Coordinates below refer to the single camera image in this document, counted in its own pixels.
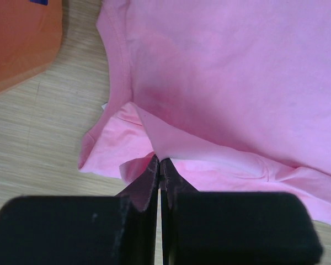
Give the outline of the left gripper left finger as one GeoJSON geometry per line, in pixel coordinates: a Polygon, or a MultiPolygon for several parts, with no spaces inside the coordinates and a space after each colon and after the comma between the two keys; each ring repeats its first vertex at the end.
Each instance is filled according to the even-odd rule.
{"type": "Polygon", "coordinates": [[[21,196],[0,209],[0,264],[154,264],[159,161],[116,196],[21,196]]]}

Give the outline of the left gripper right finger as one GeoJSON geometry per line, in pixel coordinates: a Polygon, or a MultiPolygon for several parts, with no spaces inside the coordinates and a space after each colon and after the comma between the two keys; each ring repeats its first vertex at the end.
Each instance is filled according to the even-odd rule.
{"type": "Polygon", "coordinates": [[[286,192],[201,192],[160,163],[164,264],[318,264],[323,246],[286,192]]]}

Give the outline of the pink t-shirt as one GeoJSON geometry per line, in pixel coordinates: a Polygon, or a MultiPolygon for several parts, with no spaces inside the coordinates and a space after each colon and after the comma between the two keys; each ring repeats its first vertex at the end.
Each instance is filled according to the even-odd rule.
{"type": "Polygon", "coordinates": [[[104,1],[97,28],[110,94],[81,172],[130,183],[156,155],[331,225],[331,1],[104,1]]]}

